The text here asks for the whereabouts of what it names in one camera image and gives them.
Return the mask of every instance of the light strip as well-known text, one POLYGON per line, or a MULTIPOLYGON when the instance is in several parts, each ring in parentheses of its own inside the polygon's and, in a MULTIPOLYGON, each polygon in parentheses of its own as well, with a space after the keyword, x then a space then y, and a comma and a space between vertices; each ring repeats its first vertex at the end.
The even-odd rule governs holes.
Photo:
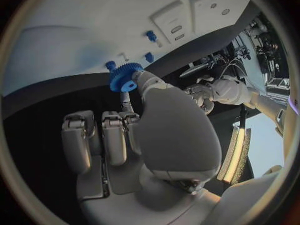
POLYGON ((228 169, 225 173, 225 176, 223 178, 224 182, 231 183, 236 170, 238 168, 240 158, 243 152, 243 144, 244 144, 244 138, 245 138, 245 129, 240 128, 238 131, 235 147, 234 147, 234 152, 232 155, 232 158, 230 160, 230 164, 228 166, 228 169))

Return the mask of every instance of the yellow light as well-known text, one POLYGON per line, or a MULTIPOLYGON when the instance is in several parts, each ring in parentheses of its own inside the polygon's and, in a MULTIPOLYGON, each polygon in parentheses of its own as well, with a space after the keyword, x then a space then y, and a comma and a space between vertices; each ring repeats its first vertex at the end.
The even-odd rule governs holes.
POLYGON ((240 158, 241 158, 241 155, 243 152, 244 139, 245 139, 245 129, 240 128, 238 131, 238 135, 237 135, 233 155, 230 160, 230 164, 229 164, 228 169, 223 178, 223 181, 225 181, 227 183, 231 183, 231 181, 236 173, 236 170, 238 168, 240 158))

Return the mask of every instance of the blue plastic part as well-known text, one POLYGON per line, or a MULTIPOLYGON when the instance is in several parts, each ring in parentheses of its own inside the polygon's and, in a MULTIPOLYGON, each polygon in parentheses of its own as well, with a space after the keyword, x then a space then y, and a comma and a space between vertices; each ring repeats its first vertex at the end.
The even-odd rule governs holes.
POLYGON ((108 61, 105 66, 110 72, 116 70, 116 63, 114 61, 108 61))
POLYGON ((148 37, 148 39, 151 41, 151 42, 156 42, 156 40, 158 39, 157 36, 155 35, 155 33, 150 30, 150 31, 147 31, 146 32, 146 36, 148 37))
POLYGON ((146 55, 145 55, 145 58, 146 58, 146 61, 149 62, 149 63, 153 63, 154 61, 154 56, 151 52, 148 52, 146 55))
POLYGON ((109 87, 113 92, 130 92, 137 88, 136 83, 132 80, 132 75, 136 71, 144 70, 136 62, 126 63, 117 69, 110 71, 109 87))

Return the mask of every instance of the blue gear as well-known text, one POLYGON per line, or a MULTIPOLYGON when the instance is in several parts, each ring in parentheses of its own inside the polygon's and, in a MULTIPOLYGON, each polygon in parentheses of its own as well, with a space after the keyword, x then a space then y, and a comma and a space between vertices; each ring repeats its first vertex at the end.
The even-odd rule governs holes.
POLYGON ((144 70, 143 67, 136 63, 126 63, 117 69, 110 71, 109 87, 113 92, 130 92, 137 88, 136 83, 132 80, 132 75, 136 71, 144 70))

